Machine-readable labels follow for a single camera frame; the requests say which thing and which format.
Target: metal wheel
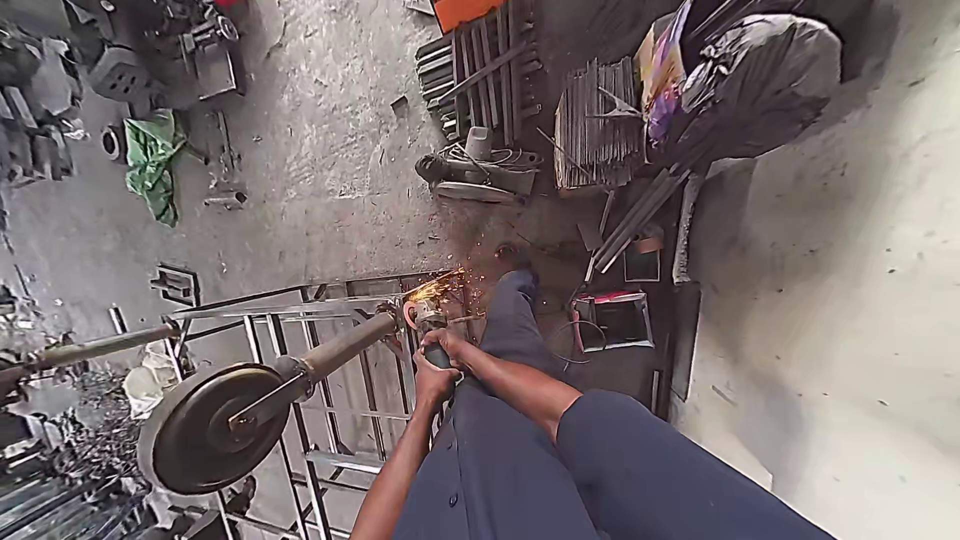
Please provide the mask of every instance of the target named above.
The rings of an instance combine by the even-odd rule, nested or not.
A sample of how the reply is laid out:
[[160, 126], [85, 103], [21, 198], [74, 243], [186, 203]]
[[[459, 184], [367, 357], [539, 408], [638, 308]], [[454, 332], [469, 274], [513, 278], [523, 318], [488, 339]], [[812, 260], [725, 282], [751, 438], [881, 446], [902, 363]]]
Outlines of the metal wheel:
[[236, 364], [188, 378], [164, 396], [140, 429], [137, 461], [144, 476], [181, 495], [202, 495], [249, 474], [283, 434], [279, 414], [245, 436], [228, 419], [282, 384], [274, 370]]

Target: wire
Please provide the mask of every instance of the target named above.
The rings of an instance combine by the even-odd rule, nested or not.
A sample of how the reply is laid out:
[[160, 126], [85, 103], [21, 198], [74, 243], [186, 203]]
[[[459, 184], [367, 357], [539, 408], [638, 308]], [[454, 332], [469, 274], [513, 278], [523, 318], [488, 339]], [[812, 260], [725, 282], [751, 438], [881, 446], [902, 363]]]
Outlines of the wire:
[[[598, 327], [595, 323], [588, 321], [587, 319], [578, 319], [576, 321], [569, 321], [566, 324], [558, 326], [555, 330], [550, 332], [550, 335], [548, 335], [547, 338], [544, 340], [545, 343], [550, 343], [550, 341], [552, 341], [553, 338], [560, 333], [560, 331], [566, 330], [566, 327], [571, 327], [573, 325], [579, 325], [579, 324], [591, 325], [592, 327], [596, 328], [597, 331], [600, 332], [600, 335], [603, 337], [603, 347], [600, 348], [600, 351], [607, 349], [607, 335], [603, 332], [603, 330], [600, 327]], [[566, 371], [566, 368], [569, 367], [570, 364], [589, 364], [592, 361], [592, 360], [574, 360], [572, 358], [567, 358], [566, 356], [558, 355], [557, 353], [554, 353], [552, 350], [550, 350], [549, 346], [547, 346], [547, 350], [550, 351], [550, 354], [552, 354], [553, 356], [556, 356], [557, 358], [566, 362], [566, 365], [564, 366], [564, 371]]]

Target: welded grid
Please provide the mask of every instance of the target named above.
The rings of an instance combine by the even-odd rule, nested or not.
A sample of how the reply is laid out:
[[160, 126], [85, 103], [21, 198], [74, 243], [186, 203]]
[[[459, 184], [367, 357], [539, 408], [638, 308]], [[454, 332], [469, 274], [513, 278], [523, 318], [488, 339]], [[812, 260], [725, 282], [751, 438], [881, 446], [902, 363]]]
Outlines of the welded grid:
[[[425, 281], [436, 278], [442, 273], [429, 273], [408, 276], [398, 276], [385, 278], [382, 280], [370, 280], [368, 282], [394, 282], [399, 285], [401, 292], [371, 295], [371, 296], [351, 296], [347, 298], [321, 300], [327, 290], [328, 285], [322, 284], [316, 286], [314, 294], [310, 295], [310, 289], [313, 285], [301, 285], [297, 287], [287, 287], [276, 291], [251, 295], [230, 301], [216, 303], [204, 307], [195, 307], [185, 309], [171, 315], [172, 318], [180, 321], [181, 335], [178, 339], [171, 339], [168, 343], [168, 351], [175, 360], [178, 375], [182, 374], [181, 361], [185, 352], [184, 344], [193, 339], [204, 337], [217, 333], [219, 331], [229, 330], [243, 326], [247, 336], [248, 345], [251, 351], [252, 359], [255, 363], [264, 363], [264, 344], [261, 343], [260, 336], [257, 334], [256, 325], [265, 324], [270, 336], [271, 349], [276, 356], [289, 354], [287, 347], [287, 335], [283, 328], [284, 323], [299, 323], [303, 331], [303, 337], [308, 349], [313, 349], [321, 344], [320, 333], [317, 329], [319, 321], [327, 320], [348, 320], [354, 325], [360, 324], [365, 315], [373, 315], [376, 308], [383, 304], [388, 304], [399, 312], [402, 308], [402, 298], [405, 291], [404, 281], [411, 280]], [[351, 285], [359, 282], [342, 283], [347, 293], [353, 293]], [[299, 292], [301, 304], [287, 307], [248, 307], [238, 308], [236, 305], [246, 302], [260, 300], [271, 296], [276, 296], [289, 292]], [[193, 321], [200, 319], [233, 319], [225, 324], [221, 324], [205, 331], [189, 333]], [[292, 538], [300, 540], [309, 540], [309, 529], [315, 530], [320, 538], [328, 540], [331, 538], [347, 538], [349, 531], [332, 527], [327, 519], [326, 508], [324, 505], [324, 494], [328, 490], [353, 491], [366, 493], [367, 489], [361, 486], [350, 485], [338, 481], [339, 476], [344, 471], [357, 471], [363, 473], [377, 474], [379, 465], [386, 460], [387, 448], [384, 441], [384, 429], [382, 423], [389, 420], [400, 420], [406, 422], [414, 408], [414, 374], [413, 374], [413, 352], [416, 350], [416, 344], [419, 337], [415, 332], [410, 331], [406, 325], [399, 325], [395, 338], [400, 347], [395, 350], [396, 374], [398, 377], [400, 398], [403, 408], [402, 414], [383, 412], [378, 410], [378, 404], [374, 393], [373, 376], [367, 351], [359, 355], [361, 373], [363, 376], [365, 391], [367, 394], [367, 405], [369, 411], [343, 409], [335, 407], [329, 382], [327, 379], [317, 384], [316, 392], [324, 404], [321, 412], [324, 414], [324, 425], [326, 427], [326, 439], [328, 452], [311, 450], [314, 446], [307, 433], [306, 424], [303, 420], [303, 412], [300, 404], [293, 404], [294, 425], [299, 442], [297, 452], [304, 459], [306, 474], [302, 475], [293, 470], [290, 459], [291, 450], [287, 442], [281, 436], [278, 441], [280, 447], [280, 456], [283, 461], [284, 471], [286, 473], [287, 483], [290, 486], [292, 501], [296, 508], [297, 519], [292, 527], [284, 528], [265, 521], [257, 520], [248, 516], [242, 516], [226, 511], [226, 498], [223, 492], [217, 493], [217, 503], [224, 520], [225, 527], [227, 520], [237, 523], [243, 523], [257, 528], [264, 532], [271, 533], [280, 538]], [[347, 415], [353, 417], [369, 417], [372, 422], [373, 438], [376, 445], [378, 460], [370, 460], [364, 457], [347, 455], [341, 453], [341, 449], [346, 446], [341, 439], [338, 415]], [[321, 478], [317, 471], [316, 462], [322, 462], [333, 467], [333, 473], [328, 478]], [[298, 487], [305, 487], [309, 493], [309, 502], [306, 504], [301, 500]], [[229, 527], [226, 527], [229, 540], [238, 540], [233, 538]]]

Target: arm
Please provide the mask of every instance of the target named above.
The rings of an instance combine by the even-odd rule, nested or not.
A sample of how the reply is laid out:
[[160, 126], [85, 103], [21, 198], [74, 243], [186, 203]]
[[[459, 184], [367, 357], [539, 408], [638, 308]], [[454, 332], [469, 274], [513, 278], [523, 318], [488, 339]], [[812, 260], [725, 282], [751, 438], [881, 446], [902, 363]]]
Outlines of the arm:
[[469, 370], [496, 397], [544, 428], [556, 442], [561, 417], [583, 395], [576, 388], [530, 366], [490, 356], [453, 332], [435, 330], [423, 337], [423, 345], [438, 341], [451, 365]]
[[350, 535], [352, 539], [387, 540], [393, 536], [410, 485], [429, 452], [433, 417], [450, 396], [453, 382], [460, 377], [460, 372], [455, 369], [440, 369], [427, 362], [422, 351], [414, 355], [414, 360], [417, 363], [417, 408], [360, 505]]

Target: orange object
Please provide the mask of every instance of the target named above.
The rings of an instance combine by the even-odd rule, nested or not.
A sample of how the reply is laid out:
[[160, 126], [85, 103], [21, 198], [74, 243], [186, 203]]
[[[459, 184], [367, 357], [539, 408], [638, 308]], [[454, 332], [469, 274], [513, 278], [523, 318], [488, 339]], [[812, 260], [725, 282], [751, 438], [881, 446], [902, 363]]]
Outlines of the orange object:
[[504, 0], [437, 0], [433, 11], [446, 34], [462, 23], [486, 15], [493, 8], [500, 7], [503, 2]]

